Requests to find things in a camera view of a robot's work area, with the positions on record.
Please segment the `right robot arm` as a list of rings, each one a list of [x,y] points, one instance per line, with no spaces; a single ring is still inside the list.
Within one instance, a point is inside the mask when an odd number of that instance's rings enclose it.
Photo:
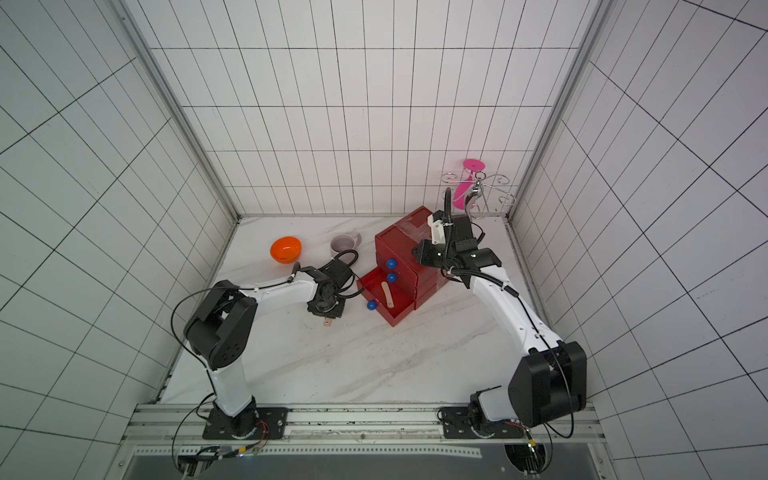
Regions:
[[[413,249],[418,264],[462,283],[512,340],[516,367],[508,385],[470,397],[474,431],[488,436],[492,428],[506,423],[536,427],[583,410],[587,356],[579,343],[564,342],[531,310],[498,256],[479,246],[468,216],[437,211],[428,216],[427,226],[430,237]]]

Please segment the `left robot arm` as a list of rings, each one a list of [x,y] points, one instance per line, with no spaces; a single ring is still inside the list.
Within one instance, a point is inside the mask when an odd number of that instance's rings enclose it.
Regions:
[[[303,304],[310,314],[336,319],[355,295],[351,265],[335,257],[320,268],[296,263],[284,280],[243,287],[222,280],[206,291],[184,328],[191,351],[206,367],[214,405],[225,418],[244,422],[256,408],[247,387],[241,356],[254,321],[263,315]]]

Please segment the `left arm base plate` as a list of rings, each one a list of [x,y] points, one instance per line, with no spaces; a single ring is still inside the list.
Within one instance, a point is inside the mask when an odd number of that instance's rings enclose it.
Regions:
[[[227,416],[217,405],[208,415],[202,438],[208,441],[258,441],[282,439],[287,423],[287,408],[246,408],[235,417]]]

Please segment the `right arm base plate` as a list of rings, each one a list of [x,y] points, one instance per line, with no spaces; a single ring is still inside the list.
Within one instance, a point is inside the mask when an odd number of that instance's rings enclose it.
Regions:
[[[450,440],[523,439],[524,429],[511,420],[488,420],[471,406],[441,407],[437,419],[443,436]]]

